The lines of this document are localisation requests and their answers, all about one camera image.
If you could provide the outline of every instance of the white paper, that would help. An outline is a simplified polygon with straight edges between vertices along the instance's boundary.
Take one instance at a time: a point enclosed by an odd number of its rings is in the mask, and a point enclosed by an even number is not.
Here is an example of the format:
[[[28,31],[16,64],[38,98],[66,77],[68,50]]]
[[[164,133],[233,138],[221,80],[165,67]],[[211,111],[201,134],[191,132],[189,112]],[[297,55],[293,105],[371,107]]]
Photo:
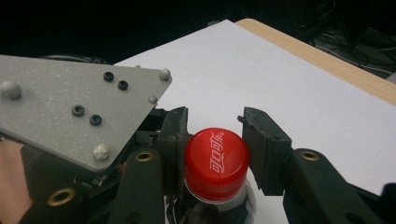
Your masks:
[[[293,148],[324,154],[344,179],[375,194],[396,182],[396,106],[223,21],[136,55],[121,66],[168,68],[173,83],[158,107],[189,109],[189,133],[242,133],[244,107],[266,113]],[[248,179],[255,187],[251,173]],[[281,197],[257,195],[256,223],[288,223]]]

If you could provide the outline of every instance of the bolt head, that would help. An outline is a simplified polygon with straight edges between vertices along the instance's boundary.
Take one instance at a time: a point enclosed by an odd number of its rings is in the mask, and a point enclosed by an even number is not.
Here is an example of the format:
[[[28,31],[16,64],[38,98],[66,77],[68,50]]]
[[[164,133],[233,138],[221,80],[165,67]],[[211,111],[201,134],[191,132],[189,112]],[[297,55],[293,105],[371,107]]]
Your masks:
[[[114,74],[112,74],[111,72],[105,72],[103,74],[103,79],[107,82],[112,82],[114,79]]]
[[[126,91],[126,89],[128,89],[128,82],[121,80],[119,82],[119,89],[122,91]]]
[[[85,108],[82,105],[74,105],[72,108],[72,114],[76,117],[81,117],[85,113]]]
[[[21,97],[21,86],[15,82],[5,81],[0,84],[0,92],[3,97],[10,100],[16,100]]]
[[[93,126],[99,126],[102,123],[102,117],[100,115],[90,116],[90,124]]]
[[[155,104],[157,104],[157,102],[158,102],[158,98],[157,98],[157,96],[155,96],[155,95],[151,95],[151,96],[148,98],[148,101],[149,101],[152,105],[155,105]]]
[[[169,80],[170,76],[171,76],[171,72],[167,68],[164,68],[160,73],[160,79],[163,81]]]
[[[93,158],[97,161],[105,161],[109,157],[109,148],[106,144],[99,144],[93,149]]]

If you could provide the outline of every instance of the black screw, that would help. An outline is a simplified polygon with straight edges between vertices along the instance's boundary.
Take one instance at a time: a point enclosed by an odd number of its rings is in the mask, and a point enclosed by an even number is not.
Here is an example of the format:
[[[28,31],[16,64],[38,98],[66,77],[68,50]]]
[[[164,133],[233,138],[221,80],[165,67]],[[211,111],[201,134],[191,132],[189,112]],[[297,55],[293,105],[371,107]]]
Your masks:
[[[108,82],[112,82],[114,79],[114,75],[111,72],[105,72],[103,74],[103,79]]]
[[[92,115],[90,117],[90,124],[93,126],[99,126],[102,123],[102,117],[99,115]]]
[[[85,108],[82,105],[74,105],[72,108],[72,113],[76,117],[81,117],[84,115]]]
[[[119,89],[122,91],[126,91],[126,89],[128,89],[128,82],[121,80],[119,82]]]

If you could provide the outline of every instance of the gray metal plate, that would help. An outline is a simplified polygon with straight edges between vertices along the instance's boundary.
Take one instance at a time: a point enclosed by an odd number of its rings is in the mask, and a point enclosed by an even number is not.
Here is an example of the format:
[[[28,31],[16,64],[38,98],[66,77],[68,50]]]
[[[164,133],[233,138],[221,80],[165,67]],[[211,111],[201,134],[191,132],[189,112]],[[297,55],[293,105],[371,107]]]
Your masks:
[[[160,78],[161,71],[0,56],[0,83],[21,86],[21,98],[2,95],[0,99],[0,133],[91,171],[102,171],[155,106],[149,97],[160,99],[171,84],[172,78]],[[104,81],[105,72],[114,74],[112,82]],[[119,90],[120,80],[128,82],[126,91]],[[85,115],[73,116],[74,105],[83,105]],[[102,117],[100,126],[90,124],[93,114]],[[99,144],[109,147],[105,161],[92,156]]]

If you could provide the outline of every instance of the bottle cap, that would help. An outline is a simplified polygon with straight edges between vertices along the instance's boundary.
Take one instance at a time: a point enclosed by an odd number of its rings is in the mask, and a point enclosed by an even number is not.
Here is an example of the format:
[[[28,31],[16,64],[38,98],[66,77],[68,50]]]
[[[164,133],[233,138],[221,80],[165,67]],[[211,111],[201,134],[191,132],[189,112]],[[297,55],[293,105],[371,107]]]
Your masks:
[[[221,128],[196,133],[185,152],[186,186],[199,199],[231,200],[245,182],[248,147],[239,135]]]

